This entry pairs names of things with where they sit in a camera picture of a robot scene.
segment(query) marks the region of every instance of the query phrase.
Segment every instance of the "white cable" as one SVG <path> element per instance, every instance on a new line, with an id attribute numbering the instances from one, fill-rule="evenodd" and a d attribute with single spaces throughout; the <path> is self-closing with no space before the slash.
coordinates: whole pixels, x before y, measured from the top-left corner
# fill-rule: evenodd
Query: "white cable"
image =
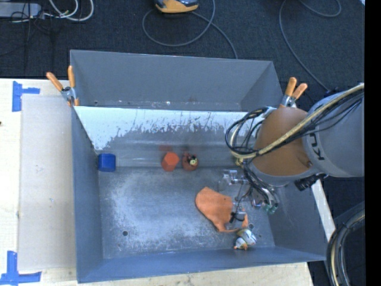
<path id="1" fill-rule="evenodd" d="M 76 21 L 76 22 L 85 21 L 85 20 L 87 20 L 87 19 L 89 19 L 89 18 L 91 18 L 93 16 L 93 13 L 94 13 L 94 3 L 93 3 L 93 0 L 89 0 L 90 1 L 90 6 L 91 6 L 89 15 L 87 15 L 86 17 L 83 17 L 83 18 L 72 18 L 72 16 L 75 15 L 75 13 L 77 13 L 78 6 L 79 6 L 78 0 L 74 0 L 74 1 L 76 2 L 76 8 L 75 8 L 75 10 L 71 14 L 65 15 L 64 13 L 62 13 L 56 7 L 56 5 L 53 3 L 53 0 L 49 0 L 50 4 L 54 8 L 54 10 L 59 14 L 59 16 L 48 14 L 48 13 L 45 13 L 45 15 L 51 16 L 51 17 L 54 17 L 54 18 L 64 18 L 64 19 L 68 19 L 68 20 L 72 20 L 72 21 Z"/>
<path id="2" fill-rule="evenodd" d="M 93 2 L 93 0 L 90 0 L 90 5 L 91 5 L 91 10 L 90 10 L 89 15 L 87 15 L 86 17 L 78 18 L 78 19 L 75 19 L 75 18 L 67 18 L 67 19 L 73 20 L 73 21 L 76 21 L 76 22 L 81 22 L 81 21 L 85 21 L 87 19 L 90 19 L 93 16 L 93 13 L 94 13 L 94 2 Z"/>
<path id="3" fill-rule="evenodd" d="M 51 17 L 55 17 L 55 18 L 70 18 L 72 15 L 74 15 L 77 10 L 78 10 L 78 0 L 74 0 L 76 2 L 76 8 L 75 10 L 71 13 L 71 14 L 67 14 L 65 15 L 64 13 L 62 13 L 54 4 L 53 0 L 49 0 L 50 4 L 52 5 L 52 7 L 55 9 L 55 11 L 59 14 L 59 16 L 55 16 L 55 15 L 51 15 L 51 14 L 48 14 L 48 13 L 45 13 L 45 15 L 47 16 L 51 16 Z"/>

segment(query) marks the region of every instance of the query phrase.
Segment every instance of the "orange cloth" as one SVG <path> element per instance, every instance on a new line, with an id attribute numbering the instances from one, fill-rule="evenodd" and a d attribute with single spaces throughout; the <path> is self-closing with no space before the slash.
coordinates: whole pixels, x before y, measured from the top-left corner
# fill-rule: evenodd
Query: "orange cloth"
<path id="1" fill-rule="evenodd" d="M 209 187 L 203 188 L 196 196 L 196 206 L 202 214 L 208 218 L 219 232 L 235 232 L 238 230 L 228 230 L 225 224 L 229 223 L 233 209 L 233 202 L 229 196 L 213 191 Z M 242 227 L 245 228 L 248 224 L 247 214 L 242 222 Z"/>

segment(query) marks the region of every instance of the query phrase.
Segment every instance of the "black carpet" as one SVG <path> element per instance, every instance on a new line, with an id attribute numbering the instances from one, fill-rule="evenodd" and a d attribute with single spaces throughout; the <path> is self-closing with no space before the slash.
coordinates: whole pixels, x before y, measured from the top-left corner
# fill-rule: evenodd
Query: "black carpet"
<path id="1" fill-rule="evenodd" d="M 12 1 L 35 2 L 53 12 L 48 0 Z M 54 1 L 62 12 L 74 9 L 73 0 Z M 83 22 L 47 15 L 23 23 L 2 18 L 0 77 L 44 79 L 51 71 L 67 79 L 71 49 L 269 60 L 283 90 L 291 76 L 308 84 L 297 102 L 306 111 L 327 92 L 364 81 L 365 6 L 360 0 L 198 1 L 196 14 L 181 18 L 151 11 L 151 0 L 93 0 L 93 16 Z M 79 0 L 76 17 L 86 17 L 89 10 L 89 0 Z M 192 42 L 212 16 L 215 26 Z M 143 19 L 148 35 L 169 45 L 150 39 Z M 364 178 L 328 177 L 323 188 L 333 218 L 364 201 Z M 365 232 L 360 229 L 351 236 L 346 255 L 353 286 L 366 284 L 364 255 Z M 309 267 L 315 286 L 329 285 L 323 262 Z"/>

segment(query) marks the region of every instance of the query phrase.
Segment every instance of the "gray bin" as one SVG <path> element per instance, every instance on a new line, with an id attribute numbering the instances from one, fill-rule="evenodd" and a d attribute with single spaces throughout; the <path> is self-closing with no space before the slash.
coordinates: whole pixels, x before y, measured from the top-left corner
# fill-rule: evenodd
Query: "gray bin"
<path id="1" fill-rule="evenodd" d="M 196 208 L 237 169 L 224 141 L 246 112 L 282 99 L 271 61 L 115 52 L 70 52 L 81 106 L 72 109 L 73 182 L 79 283 L 326 259 L 327 238 L 309 190 L 277 190 L 273 215 L 246 208 L 258 242 L 235 250 Z M 193 172 L 166 172 L 167 151 L 197 154 Z M 116 156 L 114 172 L 98 155 Z M 234 199 L 239 185 L 222 194 Z"/>

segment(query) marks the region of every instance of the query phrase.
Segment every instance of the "wooden table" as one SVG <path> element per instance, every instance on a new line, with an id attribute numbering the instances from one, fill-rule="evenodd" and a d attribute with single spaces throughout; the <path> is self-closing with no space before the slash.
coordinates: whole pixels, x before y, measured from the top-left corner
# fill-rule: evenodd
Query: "wooden table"
<path id="1" fill-rule="evenodd" d="M 23 88 L 40 89 L 39 94 L 23 94 L 21 96 L 23 106 L 21 111 L 17 112 L 12 112 L 13 81 L 22 84 Z M 67 81 L 61 83 L 64 86 L 69 85 Z M 11 250 L 18 253 L 20 274 L 42 271 L 41 281 L 35 284 L 76 285 L 72 187 L 67 185 L 72 176 L 71 145 L 68 145 L 71 138 L 70 134 L 60 128 L 63 120 L 53 117 L 51 119 L 51 122 L 55 122 L 53 124 L 39 120 L 39 111 L 52 109 L 46 106 L 49 101 L 58 103 L 54 107 L 56 110 L 70 109 L 48 80 L 0 79 L 0 273 L 7 271 L 7 251 Z M 35 120 L 31 117 L 30 111 L 29 114 L 25 113 L 25 109 L 33 107 L 40 109 L 34 114 Z M 40 141 L 23 146 L 21 141 L 28 141 L 27 131 L 36 129 L 34 126 L 38 126 Z M 49 145 L 54 145 L 54 149 L 49 149 Z M 28 179 L 25 179 L 25 171 L 29 174 Z M 313 192 L 329 238 L 335 225 L 321 183 L 313 185 Z M 306 263 L 95 284 L 313 285 Z"/>

